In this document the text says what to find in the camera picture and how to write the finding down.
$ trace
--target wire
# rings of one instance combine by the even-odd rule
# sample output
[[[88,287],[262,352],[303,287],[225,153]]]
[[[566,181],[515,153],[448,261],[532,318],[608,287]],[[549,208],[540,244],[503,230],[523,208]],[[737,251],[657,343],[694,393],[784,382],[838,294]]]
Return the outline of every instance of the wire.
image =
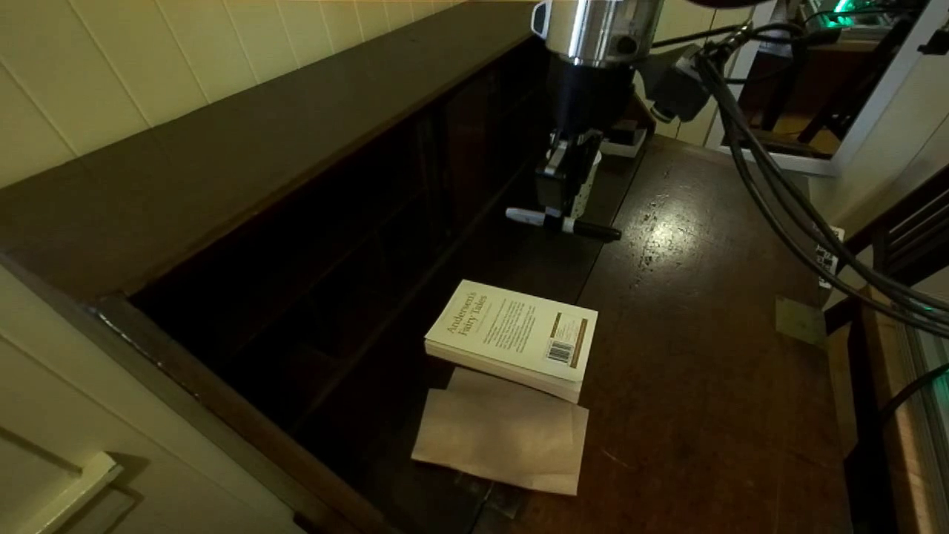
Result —
[[[740,30],[740,26],[744,26],[744,24],[715,26],[715,30],[704,30],[704,33],[684,33],[684,34],[673,34],[673,37],[652,40],[652,48],[673,48],[673,43],[682,43],[682,40],[697,40],[697,37],[709,37],[709,34],[735,33],[735,30]]]
[[[925,315],[930,321],[945,321],[943,315],[949,312],[945,301],[930,300],[925,294],[916,294],[909,287],[903,287],[900,282],[872,270],[869,264],[863,264],[859,257],[854,257],[851,248],[845,248],[838,244],[838,238],[833,235],[833,227],[820,220],[820,214],[802,198],[802,193],[784,181],[784,174],[776,169],[773,158],[767,153],[767,149],[756,138],[756,134],[750,129],[750,123],[744,121],[744,113],[737,110],[737,103],[731,98],[721,98],[716,103],[728,110],[728,118],[735,121],[735,126],[744,134],[744,138],[750,143],[750,150],[756,158],[756,164],[770,171],[770,181],[764,181],[770,187],[770,193],[776,195],[776,202],[781,205],[781,211],[789,211],[790,217],[798,214],[793,208],[799,208],[805,214],[805,223],[799,223],[793,217],[793,223],[799,224],[799,230],[805,230],[805,238],[811,238],[819,247],[823,247],[826,251],[838,254],[842,264],[851,264],[865,282],[878,285],[891,301],[913,309],[916,315]],[[793,208],[784,205],[784,195],[773,189],[773,181],[790,195]]]
[[[721,76],[715,60],[721,55],[728,55],[728,51],[715,52],[715,60],[704,55],[709,48],[703,48],[697,52],[697,72],[700,76],[704,79],[704,88],[709,94],[716,101],[721,107],[721,115],[724,115],[724,126],[727,126],[727,138],[728,138],[728,153],[735,161],[735,169],[740,174],[740,184],[747,187],[750,198],[756,202],[756,208],[762,211],[764,223],[773,227],[773,235],[784,244],[784,248],[799,261],[805,264],[811,272],[819,272],[820,279],[826,279],[833,287],[838,287],[842,294],[859,300],[863,304],[887,315],[887,318],[896,318],[908,327],[916,327],[916,328],[925,328],[925,331],[933,331],[940,337],[949,337],[949,322],[945,322],[945,315],[933,315],[930,309],[922,309],[925,318],[930,321],[918,321],[916,315],[908,315],[903,309],[916,309],[918,312],[918,301],[930,301],[933,309],[945,312],[949,304],[940,301],[940,300],[930,300],[925,294],[916,294],[903,285],[899,285],[896,279],[865,266],[863,261],[857,261],[851,254],[847,247],[838,244],[838,238],[830,230],[830,224],[820,220],[820,214],[802,198],[802,193],[779,171],[779,166],[773,164],[773,158],[767,153],[767,149],[762,146],[762,138],[750,129],[737,101],[731,98],[727,79]],[[756,166],[758,166],[758,174],[762,181],[767,184],[770,195],[776,198],[776,205],[781,208],[781,214],[793,223],[793,227],[799,235],[805,235],[810,241],[820,244],[823,248],[830,251],[838,251],[838,257],[845,257],[869,285],[875,285],[878,290],[884,290],[891,301],[900,301],[903,309],[896,309],[896,304],[884,304],[872,296],[863,296],[857,287],[851,287],[847,282],[842,282],[835,272],[830,272],[823,264],[819,264],[811,257],[811,251],[802,251],[793,238],[781,227],[779,217],[773,214],[773,208],[767,205],[764,193],[758,189],[744,153],[740,153],[740,138],[747,143]],[[945,364],[936,364],[925,373],[918,373],[916,380],[909,380],[903,389],[899,389],[879,410],[878,410],[878,426],[884,426],[896,410],[900,402],[908,402],[916,390],[927,389],[933,380],[940,380],[943,373],[949,373],[949,362]]]
[[[728,94],[728,88],[724,86],[721,75],[715,72],[715,66],[712,66],[704,55],[700,55],[700,75],[704,76],[715,101],[721,103],[724,115],[728,118],[728,121],[727,121],[727,126],[728,126],[728,149],[731,149],[737,174],[744,178],[753,202],[762,208],[764,220],[767,220],[770,227],[779,235],[779,241],[781,241],[810,270],[814,270],[820,279],[826,279],[826,282],[830,282],[833,287],[838,287],[842,294],[847,294],[847,296],[859,300],[863,304],[878,309],[879,315],[890,315],[890,318],[896,318],[896,321],[900,321],[900,322],[909,322],[909,327],[918,327],[918,328],[925,328],[925,331],[933,331],[933,336],[949,337],[949,322],[945,322],[945,318],[933,318],[933,315],[927,312],[927,321],[918,321],[918,318],[913,318],[913,315],[908,315],[908,312],[900,312],[900,309],[896,309],[896,304],[884,304],[884,301],[878,301],[878,300],[872,300],[872,296],[863,296],[857,287],[845,285],[835,272],[826,272],[826,270],[811,257],[811,251],[799,251],[799,247],[798,247],[798,244],[789,238],[789,230],[776,223],[776,214],[767,208],[764,195],[758,193],[758,187],[756,187],[756,181],[753,181],[753,174],[750,174],[750,169],[747,169],[747,164],[744,164],[744,153],[740,153],[740,146],[737,146],[737,143],[740,143],[740,137],[750,143],[750,149],[753,149],[753,153],[756,153],[756,161],[758,161],[758,169],[762,169],[762,174],[764,174],[764,184],[767,184],[770,193],[779,198],[779,205],[789,208],[789,205],[781,202],[779,189],[773,189],[776,184],[767,181],[767,171],[776,169],[773,161],[770,161],[770,153],[767,153],[767,150],[758,146],[758,138],[753,137],[753,129],[750,129],[750,123],[744,121],[735,98]],[[789,189],[793,193],[793,198],[814,214],[814,208],[811,208],[789,181],[781,181],[781,187],[789,187]],[[802,235],[819,238],[819,235],[811,235],[810,224],[799,224],[798,217],[790,217],[790,220],[793,220],[793,224],[798,224],[799,230],[805,227]],[[823,227],[823,230],[830,235],[830,244],[842,247],[842,244],[835,241],[835,235],[826,227],[826,223],[823,223],[819,214],[814,214],[811,223],[819,223],[819,227]],[[900,304],[913,304],[913,301],[908,301],[908,300],[903,300],[900,294],[896,294],[896,290],[884,290],[884,294],[887,294],[891,301],[900,300]]]
[[[793,24],[764,24],[750,30],[753,40],[770,40],[770,43],[798,43],[805,40],[805,33]]]
[[[908,386],[900,386],[879,410],[878,410],[878,425],[884,426],[896,410],[909,399],[918,389],[927,389],[933,386],[943,373],[949,371],[949,362],[945,364],[936,364],[918,377],[913,377]]]

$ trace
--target cabinet door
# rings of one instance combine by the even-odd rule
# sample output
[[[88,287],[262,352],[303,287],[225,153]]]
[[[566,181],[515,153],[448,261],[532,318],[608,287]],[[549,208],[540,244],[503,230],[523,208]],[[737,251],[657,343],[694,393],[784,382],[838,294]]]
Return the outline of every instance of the cabinet door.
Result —
[[[298,530],[3,266],[0,318],[0,530]]]

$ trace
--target tiled wall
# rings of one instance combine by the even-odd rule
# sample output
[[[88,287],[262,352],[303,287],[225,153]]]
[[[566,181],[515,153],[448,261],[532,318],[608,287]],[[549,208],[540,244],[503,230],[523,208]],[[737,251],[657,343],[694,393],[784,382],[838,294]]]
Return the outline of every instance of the tiled wall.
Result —
[[[0,0],[0,187],[458,0]]]

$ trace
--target book cover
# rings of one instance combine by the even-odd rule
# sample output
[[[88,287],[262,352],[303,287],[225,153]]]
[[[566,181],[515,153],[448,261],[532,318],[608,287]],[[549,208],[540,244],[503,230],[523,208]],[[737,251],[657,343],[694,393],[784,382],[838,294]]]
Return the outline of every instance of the book cover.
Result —
[[[575,402],[596,312],[461,279],[424,336],[430,355]]]

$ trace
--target green light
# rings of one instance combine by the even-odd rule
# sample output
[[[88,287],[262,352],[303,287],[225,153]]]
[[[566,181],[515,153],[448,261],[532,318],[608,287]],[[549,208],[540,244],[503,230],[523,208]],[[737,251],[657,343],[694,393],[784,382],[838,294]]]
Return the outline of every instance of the green light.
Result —
[[[823,26],[826,26],[826,30],[851,26],[854,18],[851,18],[851,15],[842,15],[842,12],[857,12],[857,0],[835,0],[833,15],[823,15],[823,18],[820,18]]]
[[[930,390],[936,398],[940,411],[949,411],[949,377],[945,373],[930,382]]]

